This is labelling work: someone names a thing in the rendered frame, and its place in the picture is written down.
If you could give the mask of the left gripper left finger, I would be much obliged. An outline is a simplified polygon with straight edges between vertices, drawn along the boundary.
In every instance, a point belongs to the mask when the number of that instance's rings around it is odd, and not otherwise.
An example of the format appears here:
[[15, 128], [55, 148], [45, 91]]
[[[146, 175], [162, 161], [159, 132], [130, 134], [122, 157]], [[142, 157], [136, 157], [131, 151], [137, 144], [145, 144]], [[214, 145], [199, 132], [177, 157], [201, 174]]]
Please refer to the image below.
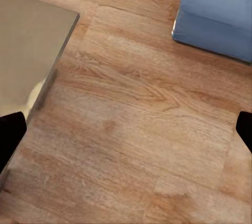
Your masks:
[[0, 174], [26, 131], [25, 118], [21, 111], [0, 117]]

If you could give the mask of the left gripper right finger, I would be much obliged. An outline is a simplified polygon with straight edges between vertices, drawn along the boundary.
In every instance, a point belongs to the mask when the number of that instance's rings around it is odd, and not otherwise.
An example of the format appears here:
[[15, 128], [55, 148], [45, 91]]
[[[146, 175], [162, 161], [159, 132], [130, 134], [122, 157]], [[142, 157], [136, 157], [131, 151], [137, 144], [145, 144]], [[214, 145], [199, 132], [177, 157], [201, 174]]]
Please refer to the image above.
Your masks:
[[245, 111], [240, 112], [237, 119], [236, 130], [252, 153], [252, 113]]

